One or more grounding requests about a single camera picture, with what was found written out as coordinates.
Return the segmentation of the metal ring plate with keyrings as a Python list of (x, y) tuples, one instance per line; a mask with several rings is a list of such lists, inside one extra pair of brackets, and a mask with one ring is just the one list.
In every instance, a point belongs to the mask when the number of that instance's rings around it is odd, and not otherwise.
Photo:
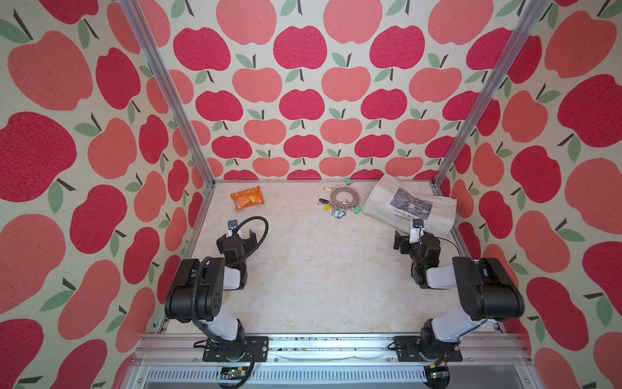
[(349, 212), (361, 214), (361, 194), (354, 187), (351, 178), (345, 178), (343, 185), (327, 186), (323, 190), (328, 196), (319, 198), (317, 202), (322, 205), (325, 212), (330, 212), (333, 218), (341, 220)]

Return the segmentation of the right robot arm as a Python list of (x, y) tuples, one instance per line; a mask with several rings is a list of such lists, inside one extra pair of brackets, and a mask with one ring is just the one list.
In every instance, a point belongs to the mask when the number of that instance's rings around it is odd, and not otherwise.
[(458, 293), (458, 304), (441, 316), (428, 319), (418, 335), (397, 336), (388, 349), (400, 361), (461, 361), (463, 338), (489, 323), (521, 317), (523, 295), (497, 258), (453, 257), (440, 265), (441, 240), (414, 229), (395, 233), (394, 249), (411, 258), (411, 276), (422, 289)]

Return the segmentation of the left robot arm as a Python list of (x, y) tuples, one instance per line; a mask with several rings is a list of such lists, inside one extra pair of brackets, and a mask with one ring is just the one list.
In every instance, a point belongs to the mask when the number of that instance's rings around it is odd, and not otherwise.
[(194, 324), (207, 337), (194, 346), (205, 362), (264, 362), (269, 338), (246, 335), (240, 319), (225, 309), (225, 293), (242, 290), (246, 259), (259, 247), (256, 233), (243, 238), (236, 230), (216, 240), (219, 257), (181, 261), (165, 299), (167, 319)]

